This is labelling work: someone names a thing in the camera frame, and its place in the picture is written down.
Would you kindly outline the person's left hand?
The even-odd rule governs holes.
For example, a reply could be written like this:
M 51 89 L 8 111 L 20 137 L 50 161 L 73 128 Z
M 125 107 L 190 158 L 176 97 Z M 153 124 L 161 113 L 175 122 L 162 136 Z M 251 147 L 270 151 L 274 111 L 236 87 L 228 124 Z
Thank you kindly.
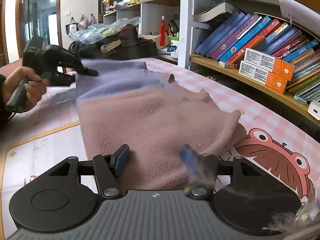
M 18 67 L 1 85 L 1 95 L 5 105 L 23 77 L 28 77 L 30 80 L 24 85 L 27 100 L 30 102 L 26 111 L 29 111 L 41 100 L 43 94 L 46 94 L 49 80 L 41 79 L 41 77 L 35 73 L 35 70 L 29 67 Z

